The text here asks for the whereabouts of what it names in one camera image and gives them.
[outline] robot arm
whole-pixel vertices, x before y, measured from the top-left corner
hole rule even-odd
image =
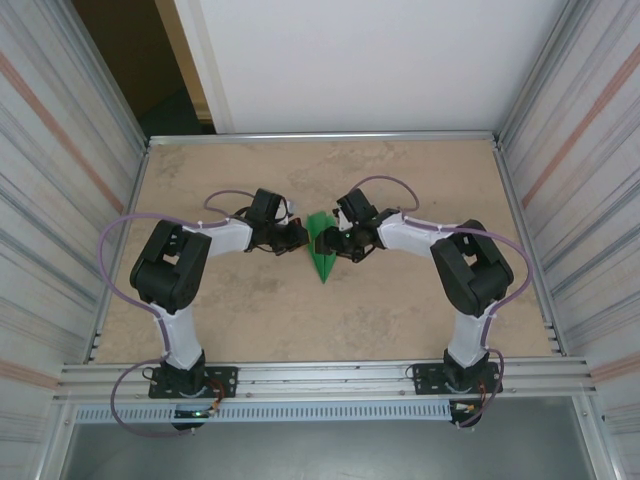
[[[281,195],[259,189],[251,206],[240,212],[244,216],[214,228],[190,229],[161,220],[131,272],[130,283],[140,299],[160,313],[160,333],[170,346],[161,365],[168,390],[183,396],[197,395],[204,382],[205,356],[191,303],[207,259],[264,247],[282,255],[309,243],[307,231],[299,218],[291,218],[290,204]]]
[[[454,335],[444,352],[446,374],[452,389],[467,390],[488,362],[484,337],[489,311],[513,282],[513,272],[494,242],[480,235],[451,232],[452,228],[407,217],[399,210],[379,213],[359,189],[337,203],[338,226],[316,239],[316,252],[336,253],[354,263],[376,248],[433,259],[456,309]],[[476,220],[459,227],[484,230]]]

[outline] corrugated metal wall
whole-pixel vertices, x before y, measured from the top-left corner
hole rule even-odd
[[[590,2],[505,137],[565,346],[587,358],[631,475],[640,475],[639,65],[640,2]]]
[[[60,368],[84,360],[103,288],[98,235],[144,152],[73,19],[63,1],[0,2],[3,479],[33,468]]]

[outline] tan table surface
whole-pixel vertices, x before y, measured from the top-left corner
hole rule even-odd
[[[517,240],[486,141],[156,146],[136,211],[209,221],[219,217],[202,209],[208,194],[264,187],[292,200],[305,220],[330,211],[337,198],[373,174],[393,175],[416,190],[422,203],[412,214],[416,218],[475,218]],[[390,182],[374,181],[363,190],[379,210],[411,204]],[[248,199],[215,200],[214,206],[234,212]],[[116,283],[132,295],[129,273],[155,223],[139,220],[131,227]],[[501,249],[519,284],[524,262]],[[439,358],[454,319],[433,263],[392,251],[376,251],[358,265],[338,259],[326,285],[306,249],[281,257],[261,251],[216,257],[207,264],[194,305],[198,338],[214,362]],[[499,312],[489,341],[507,356],[551,354],[533,288]],[[113,298],[96,361],[134,362],[160,352],[151,315]]]

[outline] green cone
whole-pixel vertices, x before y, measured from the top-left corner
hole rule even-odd
[[[336,254],[320,255],[319,253],[316,253],[316,237],[320,232],[335,225],[335,219],[326,212],[314,213],[307,217],[306,228],[309,232],[309,237],[311,238],[311,243],[309,243],[309,253],[311,253],[311,259],[313,260],[313,264],[316,266],[316,270],[318,271],[318,275],[320,275],[322,283],[326,283],[327,278],[329,277],[331,268],[333,268],[333,264],[336,262]]]

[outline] dark floor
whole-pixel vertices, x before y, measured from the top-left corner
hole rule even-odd
[[[186,88],[160,102],[138,121],[146,137],[215,133],[211,125],[203,126],[198,121]]]
[[[168,431],[167,425],[139,428]],[[589,480],[595,476],[571,399],[527,398],[497,400],[475,431],[420,420],[212,423],[193,437],[158,439],[136,437],[118,425],[78,425],[63,478]]]

